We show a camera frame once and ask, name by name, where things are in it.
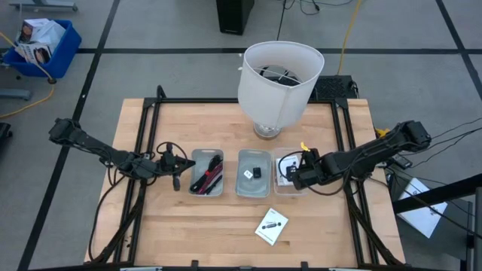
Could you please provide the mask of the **black power adapter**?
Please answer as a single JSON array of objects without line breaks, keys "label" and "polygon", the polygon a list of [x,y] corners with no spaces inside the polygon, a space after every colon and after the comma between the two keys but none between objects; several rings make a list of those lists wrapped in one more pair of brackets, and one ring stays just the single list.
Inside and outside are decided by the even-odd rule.
[{"label": "black power adapter", "polygon": [[400,154],[396,154],[389,158],[389,165],[396,165],[401,169],[408,169],[413,165],[413,163]]}]

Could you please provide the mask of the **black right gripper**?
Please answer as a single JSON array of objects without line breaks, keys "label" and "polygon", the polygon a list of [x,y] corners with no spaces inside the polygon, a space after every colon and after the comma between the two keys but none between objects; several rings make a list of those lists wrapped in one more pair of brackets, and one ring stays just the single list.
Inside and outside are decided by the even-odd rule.
[{"label": "black right gripper", "polygon": [[296,162],[293,162],[286,167],[286,174],[291,175],[291,181],[297,190],[303,190],[326,181],[325,173],[322,171],[320,155],[316,148],[303,151],[300,165],[298,166]]}]

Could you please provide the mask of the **white printed packaging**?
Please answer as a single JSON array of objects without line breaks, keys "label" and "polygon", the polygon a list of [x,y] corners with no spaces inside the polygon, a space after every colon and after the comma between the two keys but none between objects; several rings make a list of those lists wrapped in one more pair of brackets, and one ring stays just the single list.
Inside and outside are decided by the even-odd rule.
[{"label": "white printed packaging", "polygon": [[32,64],[46,64],[51,59],[50,48],[42,43],[18,44],[15,51]]},{"label": "white printed packaging", "polygon": [[24,20],[17,42],[22,44],[46,44],[56,47],[66,29],[54,20],[47,18]]}]

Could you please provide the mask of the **black electronics box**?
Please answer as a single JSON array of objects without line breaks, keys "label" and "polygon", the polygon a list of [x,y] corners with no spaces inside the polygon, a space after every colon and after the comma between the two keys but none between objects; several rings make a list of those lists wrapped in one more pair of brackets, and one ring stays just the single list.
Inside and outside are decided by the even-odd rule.
[{"label": "black electronics box", "polygon": [[332,75],[318,78],[310,101],[336,98],[357,99],[358,97],[358,86],[350,75]]}]

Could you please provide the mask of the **grey plastic bin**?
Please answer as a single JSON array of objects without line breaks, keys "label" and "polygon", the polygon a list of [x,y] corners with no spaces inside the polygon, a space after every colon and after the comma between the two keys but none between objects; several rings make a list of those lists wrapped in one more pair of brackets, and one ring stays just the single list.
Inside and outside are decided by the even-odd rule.
[{"label": "grey plastic bin", "polygon": [[188,192],[194,196],[216,197],[223,193],[224,153],[220,149],[195,149],[191,153],[196,162],[191,172]]}]

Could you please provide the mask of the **white shade table lamp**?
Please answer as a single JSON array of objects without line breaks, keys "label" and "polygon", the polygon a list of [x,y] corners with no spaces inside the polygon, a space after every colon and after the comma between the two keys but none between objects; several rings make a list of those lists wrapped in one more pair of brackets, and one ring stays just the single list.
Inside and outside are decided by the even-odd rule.
[{"label": "white shade table lamp", "polygon": [[[238,103],[262,139],[274,139],[302,117],[325,58],[315,48],[291,41],[266,41],[249,47],[243,56]],[[260,72],[280,67],[295,76],[294,85],[272,81]]]}]

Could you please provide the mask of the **grey metal stand foot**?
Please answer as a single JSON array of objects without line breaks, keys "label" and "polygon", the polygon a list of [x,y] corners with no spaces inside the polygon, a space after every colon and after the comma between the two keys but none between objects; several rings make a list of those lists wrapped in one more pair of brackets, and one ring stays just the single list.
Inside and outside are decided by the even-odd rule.
[{"label": "grey metal stand foot", "polygon": [[8,4],[15,8],[66,8],[74,12],[78,11],[78,6],[67,0],[8,0]]},{"label": "grey metal stand foot", "polygon": [[30,100],[32,93],[28,90],[22,89],[11,89],[11,88],[0,88],[0,99],[23,99]]}]

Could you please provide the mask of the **black floor object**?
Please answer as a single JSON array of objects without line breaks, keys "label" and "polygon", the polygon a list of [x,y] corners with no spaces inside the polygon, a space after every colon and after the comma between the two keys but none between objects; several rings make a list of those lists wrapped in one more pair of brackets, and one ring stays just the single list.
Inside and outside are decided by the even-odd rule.
[{"label": "black floor object", "polygon": [[13,132],[9,123],[0,122],[0,151],[4,148],[6,142],[11,138]]}]

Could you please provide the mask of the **blue plastic floor bin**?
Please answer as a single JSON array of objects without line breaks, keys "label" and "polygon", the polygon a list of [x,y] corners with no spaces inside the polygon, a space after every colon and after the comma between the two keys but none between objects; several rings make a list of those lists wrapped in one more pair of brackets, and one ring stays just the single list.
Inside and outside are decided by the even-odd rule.
[{"label": "blue plastic floor bin", "polygon": [[51,59],[46,64],[32,64],[25,61],[15,49],[18,44],[17,40],[14,45],[7,51],[4,56],[6,64],[14,67],[20,74],[29,77],[46,78],[63,78],[69,65],[71,64],[78,48],[80,47],[82,38],[75,30],[72,22],[69,20],[54,20],[66,29],[60,43],[56,47],[50,47]]}]

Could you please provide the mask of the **grey metal stand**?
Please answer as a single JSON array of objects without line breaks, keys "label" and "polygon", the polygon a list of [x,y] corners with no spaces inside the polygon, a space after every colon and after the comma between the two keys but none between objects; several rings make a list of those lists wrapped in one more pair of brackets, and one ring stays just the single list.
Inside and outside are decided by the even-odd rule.
[{"label": "grey metal stand", "polygon": [[468,261],[470,267],[467,271],[482,271],[482,187],[475,191],[475,214],[473,230],[473,256]]}]

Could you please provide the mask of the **black metal beam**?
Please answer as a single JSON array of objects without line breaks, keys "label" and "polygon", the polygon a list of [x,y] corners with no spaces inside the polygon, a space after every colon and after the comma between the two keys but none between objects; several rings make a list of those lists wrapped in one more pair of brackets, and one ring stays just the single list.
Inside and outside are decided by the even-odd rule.
[{"label": "black metal beam", "polygon": [[437,187],[392,203],[396,214],[420,209],[426,206],[433,206],[441,202],[448,202],[452,199],[462,198],[476,194],[476,190],[482,187],[482,173],[462,179],[443,187]]}]

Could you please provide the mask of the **middle clear plastic tray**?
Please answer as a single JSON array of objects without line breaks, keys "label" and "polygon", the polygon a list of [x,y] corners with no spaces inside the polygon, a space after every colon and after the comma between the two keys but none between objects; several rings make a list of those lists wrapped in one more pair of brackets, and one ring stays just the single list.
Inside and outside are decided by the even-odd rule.
[{"label": "middle clear plastic tray", "polygon": [[[242,149],[238,153],[235,192],[238,196],[264,198],[270,193],[272,181],[272,158],[269,152],[253,149]],[[248,179],[244,171],[253,174],[255,167],[261,168],[261,177]]]}]

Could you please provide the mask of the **white flat box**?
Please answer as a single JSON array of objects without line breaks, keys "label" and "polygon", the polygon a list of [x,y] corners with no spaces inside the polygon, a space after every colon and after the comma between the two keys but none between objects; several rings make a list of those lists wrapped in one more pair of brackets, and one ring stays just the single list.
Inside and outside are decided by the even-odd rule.
[{"label": "white flat box", "polygon": [[[426,191],[429,191],[428,187],[419,179],[412,178],[406,187],[402,189],[398,199],[410,198],[411,196],[417,196],[419,193]],[[429,239],[441,219],[441,216],[434,212],[433,209],[443,214],[447,206],[448,204],[446,202],[442,202],[432,205],[430,208],[422,207],[420,209],[402,212],[399,213],[398,216]]]}]

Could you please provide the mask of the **clear plastic bin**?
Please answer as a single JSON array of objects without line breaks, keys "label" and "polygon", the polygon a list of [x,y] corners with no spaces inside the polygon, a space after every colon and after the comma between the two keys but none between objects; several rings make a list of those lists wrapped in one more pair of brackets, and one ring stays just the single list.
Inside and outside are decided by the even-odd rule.
[{"label": "clear plastic bin", "polygon": [[274,148],[271,152],[273,158],[273,186],[276,194],[280,196],[305,196],[307,192],[305,190],[297,190],[294,185],[282,187],[277,184],[277,174],[276,174],[276,160],[279,158],[285,158],[287,156],[296,155],[299,158],[299,165],[301,155],[298,153],[296,148]]}]

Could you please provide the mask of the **black tower case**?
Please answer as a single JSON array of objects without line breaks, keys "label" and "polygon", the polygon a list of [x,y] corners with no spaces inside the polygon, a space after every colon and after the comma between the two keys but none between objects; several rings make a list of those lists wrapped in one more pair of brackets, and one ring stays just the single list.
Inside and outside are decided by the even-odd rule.
[{"label": "black tower case", "polygon": [[242,35],[254,4],[255,0],[216,0],[220,32]]}]

